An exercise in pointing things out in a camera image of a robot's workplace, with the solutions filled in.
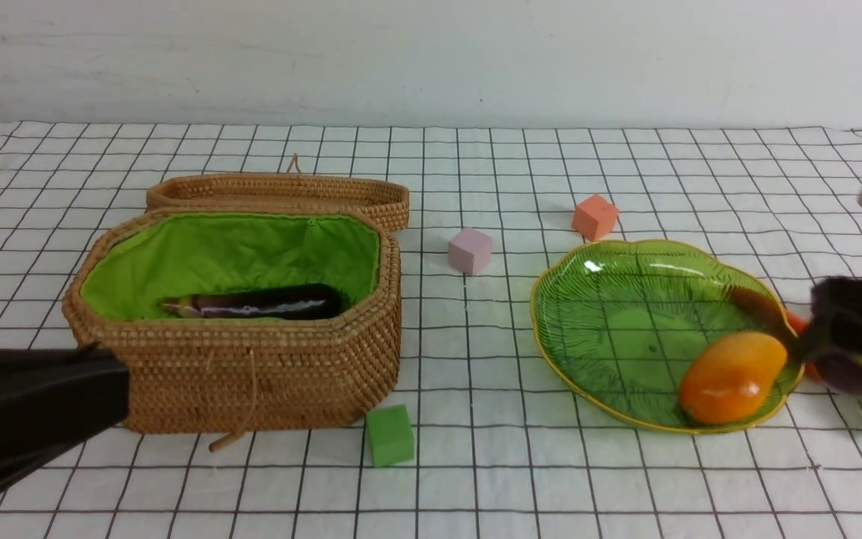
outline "pink cube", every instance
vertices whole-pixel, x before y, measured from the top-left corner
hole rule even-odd
[[[477,275],[490,263],[492,238],[474,228],[465,228],[447,245],[447,262],[459,272]]]

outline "table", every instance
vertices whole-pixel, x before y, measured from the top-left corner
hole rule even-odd
[[[862,132],[0,124],[0,346],[74,345],[57,300],[146,188],[294,153],[412,191],[388,403],[410,410],[417,460],[370,467],[360,425],[218,454],[215,436],[112,429],[0,497],[0,539],[862,538],[852,400],[804,383],[750,432],[633,430],[551,374],[528,311],[599,193],[622,210],[615,237],[700,246],[805,313],[814,279],[862,275]],[[482,275],[446,264],[464,226],[493,236]]]

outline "green glass plate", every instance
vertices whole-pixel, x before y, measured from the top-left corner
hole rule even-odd
[[[765,331],[727,299],[728,285],[777,300],[750,274],[685,243],[586,243],[534,283],[534,337],[571,389],[618,419],[680,433],[747,429],[779,412],[804,375],[800,365],[788,362],[764,405],[740,423],[701,426],[677,403],[681,376],[708,344]]]

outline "basket string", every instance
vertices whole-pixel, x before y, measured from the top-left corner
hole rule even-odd
[[[242,420],[242,423],[239,427],[233,432],[225,434],[213,441],[208,445],[208,450],[212,453],[218,453],[222,449],[232,445],[236,441],[242,439],[242,436],[245,436],[245,428],[248,426],[252,416],[254,416],[254,409],[257,407],[257,372],[254,370],[254,351],[252,349],[248,349],[248,358],[251,362],[251,371],[252,371],[252,397],[251,397],[251,408],[248,411],[248,415]]]
[[[297,170],[297,174],[304,174],[304,173],[302,173],[301,167],[298,167],[298,154],[297,153],[291,154],[291,163],[288,163],[288,168],[287,168],[287,170],[284,171],[284,173],[285,174],[291,174],[291,168],[294,168],[295,170]]]

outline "basket lid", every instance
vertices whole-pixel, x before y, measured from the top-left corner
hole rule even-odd
[[[390,231],[408,227],[411,193],[390,181],[304,174],[298,154],[284,173],[199,174],[166,180],[146,194],[147,211],[163,207],[242,205],[352,209]]]

